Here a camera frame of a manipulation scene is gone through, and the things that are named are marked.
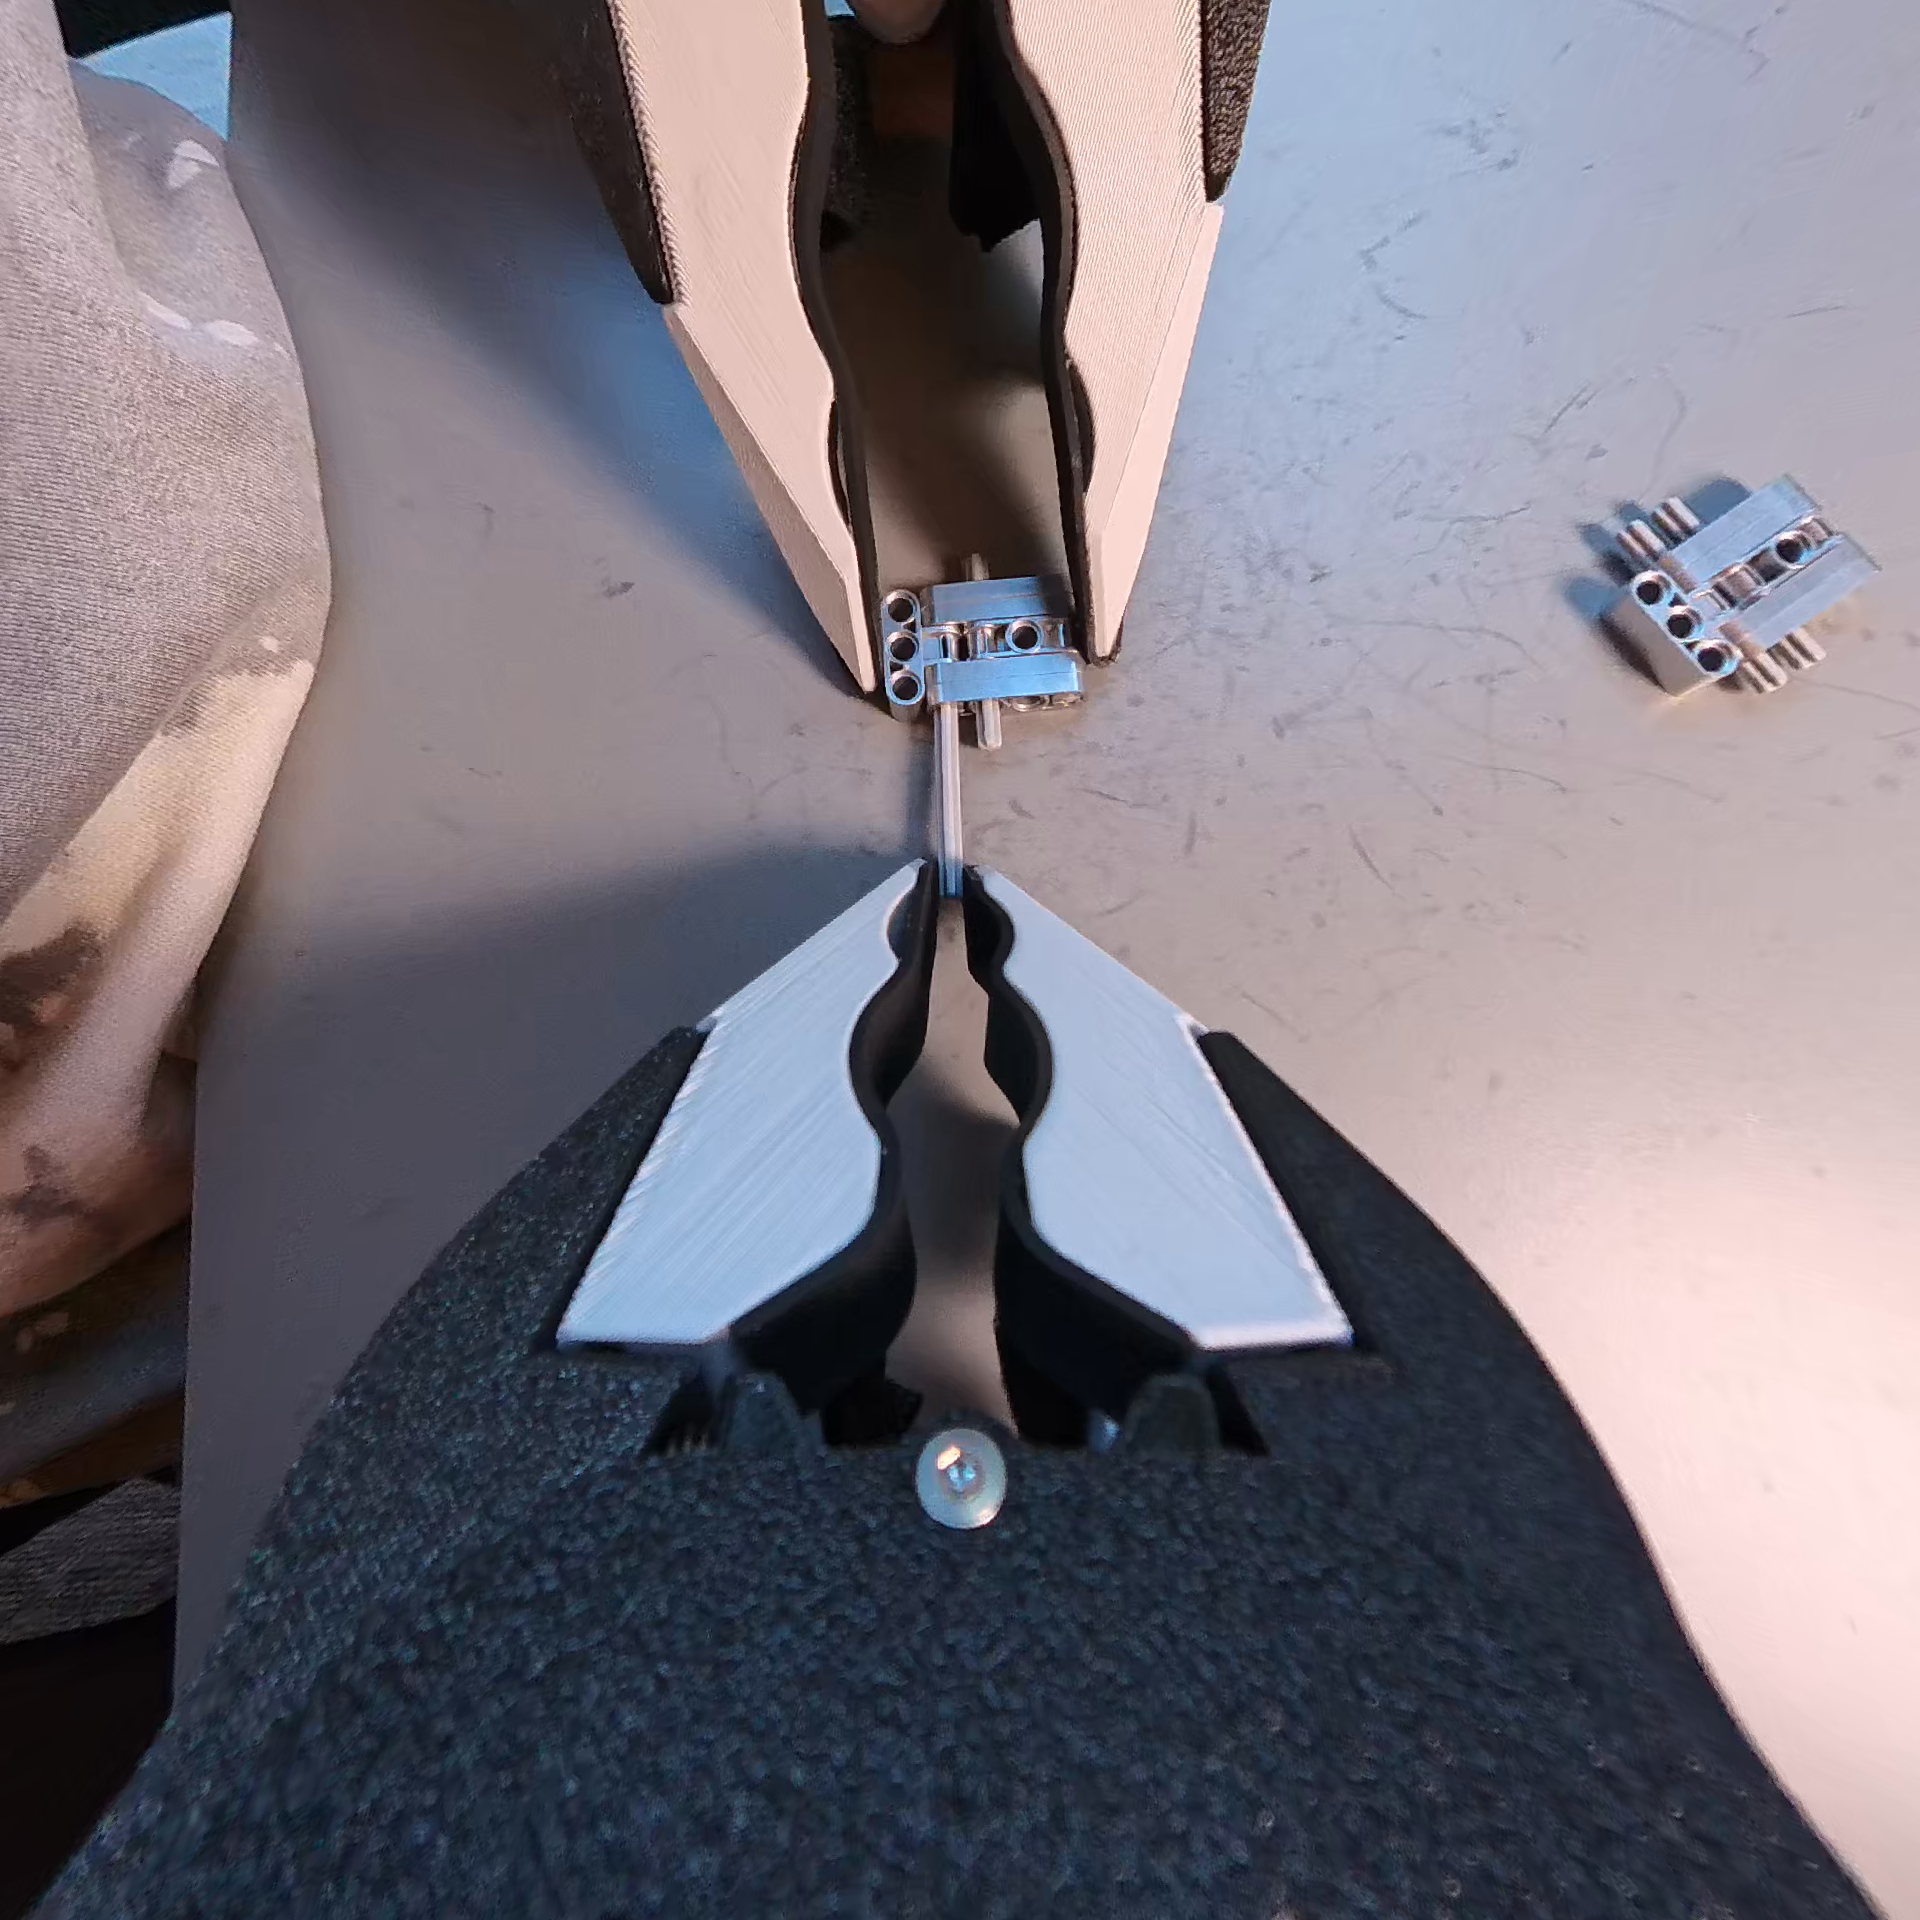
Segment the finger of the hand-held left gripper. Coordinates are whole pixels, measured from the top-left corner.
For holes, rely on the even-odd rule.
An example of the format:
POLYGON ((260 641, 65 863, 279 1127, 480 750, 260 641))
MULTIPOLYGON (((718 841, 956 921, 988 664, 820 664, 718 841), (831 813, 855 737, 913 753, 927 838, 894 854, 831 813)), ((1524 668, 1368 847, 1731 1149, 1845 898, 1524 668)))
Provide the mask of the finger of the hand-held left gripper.
POLYGON ((1115 658, 1222 208, 1196 1, 991 5, 991 79, 1043 226, 1039 369, 1075 633, 1115 658))
POLYGON ((862 692, 878 688, 860 537, 831 480, 835 375, 803 295, 800 157, 825 13, 612 1, 670 292, 668 332, 759 514, 862 692))

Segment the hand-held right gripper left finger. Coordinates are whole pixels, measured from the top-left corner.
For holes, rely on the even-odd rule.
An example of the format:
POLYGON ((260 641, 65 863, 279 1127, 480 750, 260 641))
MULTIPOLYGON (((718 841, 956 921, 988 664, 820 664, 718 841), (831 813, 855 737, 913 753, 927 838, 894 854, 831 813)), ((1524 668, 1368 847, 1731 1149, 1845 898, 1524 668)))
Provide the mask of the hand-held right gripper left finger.
POLYGON ((937 868, 909 862, 705 1016, 561 1350, 769 1373, 805 1413, 879 1373, 916 1284, 887 1109, 924 1048, 937 921, 937 868))

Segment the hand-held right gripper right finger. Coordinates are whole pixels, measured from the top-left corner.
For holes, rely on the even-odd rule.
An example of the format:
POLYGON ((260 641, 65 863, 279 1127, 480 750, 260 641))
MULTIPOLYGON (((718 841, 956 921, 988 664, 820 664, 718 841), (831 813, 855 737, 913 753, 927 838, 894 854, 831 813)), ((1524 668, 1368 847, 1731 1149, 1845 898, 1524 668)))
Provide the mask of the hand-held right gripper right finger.
POLYGON ((1228 1361, 1353 1344, 1245 1124, 1270 1074, 993 870, 967 873, 965 926, 1017 1117, 993 1247, 1017 1430, 1257 1450, 1228 1361))

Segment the chrome T-shaped connector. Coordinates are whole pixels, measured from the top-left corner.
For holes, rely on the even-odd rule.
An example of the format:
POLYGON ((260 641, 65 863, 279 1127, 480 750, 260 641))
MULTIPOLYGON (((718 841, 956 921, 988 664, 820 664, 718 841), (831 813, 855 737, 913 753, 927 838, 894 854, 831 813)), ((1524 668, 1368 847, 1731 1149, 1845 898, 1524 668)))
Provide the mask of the chrome T-shaped connector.
POLYGON ((878 600, 879 690, 895 718, 924 718, 927 706, 927 672, 942 661, 965 653, 967 625, 956 617, 939 617, 947 583, 925 588, 894 588, 878 600))

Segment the chrome beam assembly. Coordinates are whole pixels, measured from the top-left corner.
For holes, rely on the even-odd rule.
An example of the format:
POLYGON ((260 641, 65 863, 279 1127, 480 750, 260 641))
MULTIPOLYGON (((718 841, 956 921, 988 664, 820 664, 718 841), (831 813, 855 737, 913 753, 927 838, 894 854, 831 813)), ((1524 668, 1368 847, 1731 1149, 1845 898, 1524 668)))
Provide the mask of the chrome beam assembly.
POLYGON ((1599 639, 1668 698, 1790 685, 1827 658, 1823 621, 1880 573, 1788 472, 1624 502, 1581 535, 1599 639))

